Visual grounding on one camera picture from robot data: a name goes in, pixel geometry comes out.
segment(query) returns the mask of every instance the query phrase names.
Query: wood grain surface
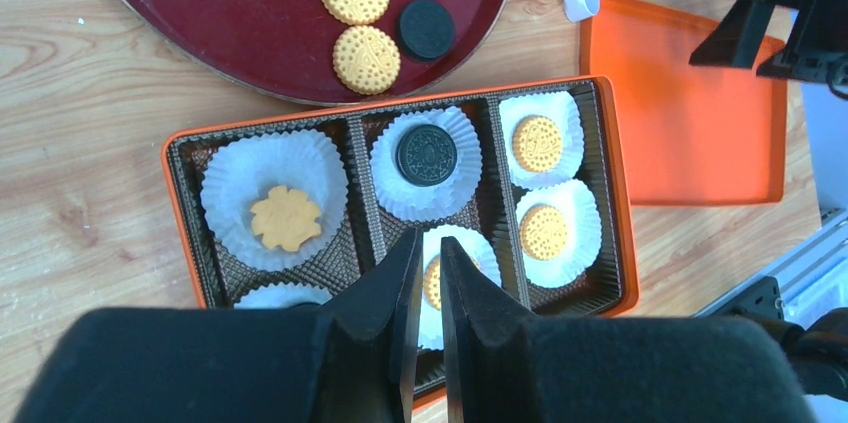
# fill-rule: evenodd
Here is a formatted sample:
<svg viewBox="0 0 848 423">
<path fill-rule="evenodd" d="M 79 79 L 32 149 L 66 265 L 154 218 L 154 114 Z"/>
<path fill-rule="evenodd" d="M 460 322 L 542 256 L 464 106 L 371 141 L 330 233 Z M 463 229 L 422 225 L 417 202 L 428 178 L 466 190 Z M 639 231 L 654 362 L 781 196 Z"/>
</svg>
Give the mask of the wood grain surface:
<svg viewBox="0 0 848 423">
<path fill-rule="evenodd" d="M 100 306 L 194 305 L 159 163 L 176 130 L 300 110 L 189 61 L 119 0 L 0 0 L 0 420 L 56 338 Z M 719 18 L 734 0 L 651 0 Z M 777 15 L 773 33 L 788 35 Z M 432 91 L 577 74 L 561 0 L 508 0 Z M 687 315 L 819 227 L 803 106 L 778 205 L 634 211 L 636 314 Z M 416 421 L 446 421 L 444 403 Z"/>
</svg>

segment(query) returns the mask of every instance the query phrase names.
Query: white paper baking cup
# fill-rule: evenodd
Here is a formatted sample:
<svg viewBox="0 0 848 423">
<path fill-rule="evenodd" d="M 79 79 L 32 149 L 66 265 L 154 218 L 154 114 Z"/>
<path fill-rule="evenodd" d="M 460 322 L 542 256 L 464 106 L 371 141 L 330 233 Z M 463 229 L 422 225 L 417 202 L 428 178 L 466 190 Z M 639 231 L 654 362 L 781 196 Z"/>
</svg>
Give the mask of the white paper baking cup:
<svg viewBox="0 0 848 423">
<path fill-rule="evenodd" d="M 495 258 L 495 250 L 480 233 L 454 225 L 442 225 L 424 232 L 421 257 L 424 265 L 423 271 L 427 272 L 427 266 L 433 258 L 439 256 L 442 250 L 442 238 L 453 236 L 468 253 L 468 256 L 480 264 L 480 271 L 490 280 L 501 286 L 501 271 Z M 427 297 L 421 294 L 421 323 L 418 327 L 418 346 L 430 350 L 443 350 L 445 348 L 442 336 L 442 312 L 433 308 L 427 301 Z"/>
<path fill-rule="evenodd" d="M 595 196 L 579 180 L 533 190 L 516 205 L 519 225 L 524 215 L 536 205 L 550 205 L 565 216 L 567 236 L 565 249 L 554 259 L 542 261 L 521 251 L 524 271 L 534 284 L 559 288 L 576 280 L 595 263 L 601 251 L 601 215 Z"/>
<path fill-rule="evenodd" d="M 296 252 L 265 248 L 250 228 L 250 207 L 278 185 L 305 191 L 321 208 L 321 234 Z M 347 176 L 339 151 L 315 130 L 230 143 L 212 156 L 202 186 L 200 201 L 209 229 L 242 263 L 268 271 L 295 267 L 324 249 L 341 227 L 347 204 Z"/>
<path fill-rule="evenodd" d="M 434 186 L 415 186 L 397 168 L 395 152 L 401 137 L 419 125 L 436 125 L 445 130 L 456 145 L 456 169 L 447 180 Z M 407 221 L 438 220 L 465 206 L 483 173 L 480 140 L 471 120 L 456 107 L 401 115 L 395 118 L 374 142 L 371 172 L 380 206 Z"/>
<path fill-rule="evenodd" d="M 291 308 L 304 303 L 323 305 L 330 301 L 333 296 L 326 288 L 311 285 L 292 283 L 277 283 L 266 285 L 241 297 L 233 308 L 236 309 L 258 309 L 258 308 Z"/>
<path fill-rule="evenodd" d="M 580 169 L 583 162 L 583 127 L 577 102 L 567 91 L 518 96 L 504 100 L 499 105 L 504 132 L 507 166 L 512 182 L 522 188 L 535 190 L 564 183 Z M 524 169 L 515 157 L 512 137 L 518 124 L 530 116 L 550 118 L 562 131 L 563 152 L 559 163 L 551 171 L 536 173 Z"/>
</svg>

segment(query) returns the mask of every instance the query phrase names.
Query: cupcake liner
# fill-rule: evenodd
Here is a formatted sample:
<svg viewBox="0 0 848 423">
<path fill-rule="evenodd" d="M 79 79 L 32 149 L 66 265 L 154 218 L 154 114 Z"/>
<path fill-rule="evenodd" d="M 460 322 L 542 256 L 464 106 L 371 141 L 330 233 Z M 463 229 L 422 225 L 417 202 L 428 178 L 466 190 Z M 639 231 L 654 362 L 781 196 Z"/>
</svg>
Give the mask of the cupcake liner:
<svg viewBox="0 0 848 423">
<path fill-rule="evenodd" d="M 401 137 L 419 125 L 436 125 L 453 138 L 456 168 L 447 180 L 434 186 L 415 186 L 401 176 L 395 152 Z M 456 107 L 401 115 L 395 118 L 374 142 L 371 172 L 380 206 L 407 221 L 445 218 L 465 206 L 483 174 L 480 140 L 471 120 Z"/>
<path fill-rule="evenodd" d="M 533 190 L 524 195 L 515 210 L 519 224 L 536 205 L 551 205 L 565 215 L 567 240 L 565 249 L 552 260 L 537 260 L 522 250 L 524 270 L 527 279 L 534 284 L 559 288 L 576 280 L 595 263 L 601 251 L 601 215 L 595 196 L 579 180 Z"/>
<path fill-rule="evenodd" d="M 465 252 L 468 253 L 468 256 L 474 258 L 480 264 L 480 271 L 497 283 L 498 286 L 501 285 L 501 271 L 492 245 L 480 233 L 461 226 L 442 225 L 424 232 L 421 257 L 425 273 L 433 258 L 441 253 L 442 238 L 446 236 L 456 238 Z M 418 346 L 430 350 L 443 350 L 445 342 L 442 333 L 442 312 L 430 306 L 422 293 Z"/>
<path fill-rule="evenodd" d="M 291 308 L 304 303 L 315 303 L 323 305 L 330 301 L 330 292 L 319 286 L 277 283 L 266 285 L 242 296 L 233 308 L 236 309 L 259 309 L 259 308 Z"/>
<path fill-rule="evenodd" d="M 583 162 L 583 127 L 577 102 L 567 91 L 510 98 L 501 102 L 501 125 L 506 145 L 507 165 L 512 182 L 522 188 L 535 190 L 566 182 Z M 551 171 L 535 173 L 524 169 L 512 148 L 512 137 L 521 120 L 529 116 L 550 118 L 562 131 L 563 152 L 557 166 Z"/>
<path fill-rule="evenodd" d="M 321 234 L 297 252 L 265 248 L 250 228 L 250 207 L 278 185 L 305 191 L 321 208 Z M 341 227 L 347 204 L 347 176 L 339 151 L 315 130 L 230 143 L 213 155 L 202 186 L 200 201 L 209 229 L 242 263 L 268 271 L 293 268 L 324 249 Z"/>
</svg>

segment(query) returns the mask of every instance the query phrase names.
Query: tray rim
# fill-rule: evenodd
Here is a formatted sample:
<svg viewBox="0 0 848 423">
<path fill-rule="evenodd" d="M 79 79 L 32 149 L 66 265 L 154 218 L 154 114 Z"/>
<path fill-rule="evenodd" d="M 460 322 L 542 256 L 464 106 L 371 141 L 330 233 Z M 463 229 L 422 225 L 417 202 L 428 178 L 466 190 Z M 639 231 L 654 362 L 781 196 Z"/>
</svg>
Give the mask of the tray rim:
<svg viewBox="0 0 848 423">
<path fill-rule="evenodd" d="M 662 17 L 671 18 L 678 21 L 685 21 L 688 24 L 704 29 L 714 29 L 718 26 L 719 21 L 712 18 L 690 13 L 677 8 L 661 5 L 647 0 L 601 0 L 601 4 L 606 1 L 608 3 L 628 5 L 631 8 L 639 11 L 651 11 L 652 13 Z M 592 19 L 585 20 L 580 25 L 580 71 L 587 74 L 603 74 L 598 72 L 597 68 L 592 65 Z M 786 46 L 786 42 L 780 38 L 766 35 L 760 48 L 766 48 L 770 52 L 777 52 Z M 789 102 L 789 84 L 785 80 L 773 80 L 773 92 L 775 94 L 773 100 L 781 102 L 782 111 L 778 111 L 778 118 L 772 121 L 772 125 L 779 127 L 782 131 L 775 132 L 772 137 L 772 153 L 774 154 L 769 172 L 773 175 L 768 184 L 766 195 L 762 198 L 716 198 L 703 200 L 687 200 L 680 198 L 653 198 L 653 197 L 631 197 L 630 204 L 633 206 L 664 206 L 664 207 L 711 207 L 711 206 L 736 206 L 736 205 L 757 205 L 778 203 L 783 199 L 785 193 L 786 182 L 786 141 L 788 129 L 788 110 Z"/>
<path fill-rule="evenodd" d="M 242 81 L 238 78 L 235 78 L 234 76 L 231 76 L 229 73 L 226 73 L 223 70 L 213 66 L 211 63 L 207 63 L 207 62 L 201 60 L 200 58 L 196 57 L 191 52 L 189 52 L 188 50 L 183 48 L 180 44 L 178 44 L 177 42 L 175 42 L 174 40 L 172 40 L 171 38 L 166 36 L 165 33 L 163 33 L 156 25 L 154 25 L 146 16 L 144 16 L 142 14 L 142 12 L 139 9 L 137 9 L 135 6 L 133 6 L 128 0 L 120 0 L 120 1 L 124 4 L 124 6 L 127 7 L 127 9 L 129 9 L 136 16 L 136 18 L 138 18 L 142 22 L 142 24 L 144 24 L 145 27 L 147 27 L 148 29 L 150 29 L 154 33 L 156 33 L 160 38 L 162 38 L 168 44 L 168 46 L 170 46 L 171 48 L 178 51 L 181 55 L 188 58 L 192 63 L 200 66 L 201 68 L 211 72 L 212 74 L 214 74 L 214 75 L 216 75 L 220 78 L 223 78 L 226 81 L 229 81 L 230 83 L 233 83 L 233 84 L 236 84 L 240 87 L 247 88 L 249 90 L 255 91 L 255 92 L 257 92 L 261 95 L 270 96 L 272 98 L 276 98 L 276 99 L 279 99 L 279 100 L 291 101 L 291 102 L 298 103 L 298 104 L 301 104 L 301 105 L 338 108 L 338 107 L 346 107 L 346 106 L 357 106 L 357 105 L 362 104 L 362 101 L 358 101 L 358 102 L 357 101 L 354 101 L 354 102 L 328 102 L 328 101 L 316 101 L 316 100 L 307 100 L 307 99 L 303 99 L 303 98 L 295 98 L 295 97 L 292 97 L 292 96 L 284 95 L 282 93 L 275 93 L 273 91 L 266 90 L 266 89 L 261 88 L 259 86 L 248 83 L 246 81 Z M 402 95 L 395 95 L 393 97 L 394 98 L 407 98 L 407 97 L 410 97 L 410 96 L 413 96 L 413 95 L 417 95 L 421 92 L 424 92 L 428 88 L 432 88 L 433 86 L 442 82 L 445 78 L 447 78 L 448 76 L 453 74 L 456 70 L 460 69 L 463 65 L 465 65 L 465 63 L 467 63 L 468 60 L 470 60 L 471 57 L 473 57 L 477 53 L 477 51 L 480 50 L 480 48 L 483 46 L 483 44 L 486 42 L 486 40 L 489 39 L 489 35 L 491 35 L 492 31 L 495 29 L 495 26 L 498 24 L 498 21 L 501 18 L 501 14 L 503 13 L 503 9 L 506 6 L 506 2 L 507 2 L 507 0 L 501 0 L 500 5 L 498 6 L 497 12 L 495 12 L 495 17 L 492 19 L 492 22 L 489 24 L 489 27 L 486 29 L 485 33 L 483 34 L 483 37 L 480 38 L 480 41 L 478 41 L 477 44 L 474 45 L 474 48 L 472 48 L 471 51 L 469 51 L 468 54 L 465 55 L 465 57 L 463 57 L 456 65 L 454 65 L 453 68 L 450 68 L 449 70 L 444 72 L 439 77 L 434 78 L 429 83 L 422 85 L 422 86 L 416 88 L 415 90 L 412 90 L 412 91 L 407 92 L 407 93 L 402 94 Z M 359 96 L 362 99 L 367 98 L 366 95 L 359 95 Z"/>
<path fill-rule="evenodd" d="M 171 170 L 170 161 L 168 159 L 171 147 L 175 141 L 184 137 L 198 136 L 204 133 L 233 130 L 241 127 L 267 125 L 280 123 L 291 120 L 299 120 L 314 117 L 338 116 L 343 117 L 347 113 L 353 113 L 363 110 L 382 109 L 407 103 L 416 103 L 428 100 L 438 100 L 445 98 L 473 98 L 477 95 L 498 92 L 505 90 L 522 90 L 531 89 L 537 86 L 563 84 L 570 82 L 580 82 L 592 80 L 598 87 L 600 106 L 602 110 L 602 118 L 606 126 L 606 144 L 609 152 L 608 162 L 611 167 L 611 191 L 615 195 L 615 224 L 619 234 L 619 243 L 622 258 L 622 274 L 621 274 L 621 299 L 612 307 L 602 312 L 602 316 L 618 316 L 632 310 L 639 302 L 641 297 L 641 285 L 639 281 L 638 263 L 636 258 L 636 245 L 633 230 L 633 222 L 631 215 L 631 203 L 627 189 L 627 178 L 624 172 L 623 153 L 620 143 L 620 135 L 618 131 L 618 119 L 614 102 L 614 88 L 610 80 L 605 76 L 578 76 L 566 78 L 553 78 L 548 80 L 539 80 L 532 82 L 524 82 L 511 85 L 503 85 L 496 87 L 486 87 L 471 90 L 461 90 L 455 92 L 446 92 L 438 94 L 419 95 L 407 98 L 389 99 L 380 102 L 364 103 L 358 105 L 348 105 L 338 108 L 324 108 L 316 110 L 308 110 L 302 112 L 293 112 L 283 115 L 270 116 L 264 118 L 256 118 L 249 120 L 236 121 L 231 123 L 223 123 L 218 125 L 209 125 L 204 127 L 189 128 L 175 132 L 169 136 L 160 151 L 160 159 L 164 169 L 165 182 L 168 187 L 168 193 L 171 199 L 171 206 L 174 210 L 176 218 L 177 230 L 180 233 L 183 252 L 186 257 L 186 266 L 191 276 L 192 286 L 194 288 L 195 298 L 200 308 L 208 308 L 203 294 L 203 288 L 200 284 L 200 278 L 197 273 L 197 265 L 194 255 L 191 251 L 191 243 L 185 226 L 181 223 L 184 221 L 184 215 L 180 208 L 179 194 L 174 182 L 174 175 Z M 415 409 L 421 409 L 436 400 L 443 398 L 446 395 L 445 387 L 425 393 L 415 399 Z"/>
</svg>

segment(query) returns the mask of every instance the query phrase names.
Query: black sandwich cookie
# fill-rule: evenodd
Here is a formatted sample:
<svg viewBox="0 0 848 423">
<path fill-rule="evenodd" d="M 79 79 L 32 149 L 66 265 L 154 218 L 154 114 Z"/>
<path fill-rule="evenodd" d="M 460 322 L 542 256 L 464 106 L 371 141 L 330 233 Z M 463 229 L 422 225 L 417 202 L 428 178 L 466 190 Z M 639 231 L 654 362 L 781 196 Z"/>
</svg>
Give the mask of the black sandwich cookie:
<svg viewBox="0 0 848 423">
<path fill-rule="evenodd" d="M 398 20 L 400 47 L 421 61 L 441 58 L 453 46 L 456 27 L 448 10 L 436 0 L 413 0 Z"/>
<path fill-rule="evenodd" d="M 415 186 L 435 186 L 456 168 L 456 144 L 436 125 L 420 125 L 404 134 L 398 143 L 398 171 Z"/>
</svg>

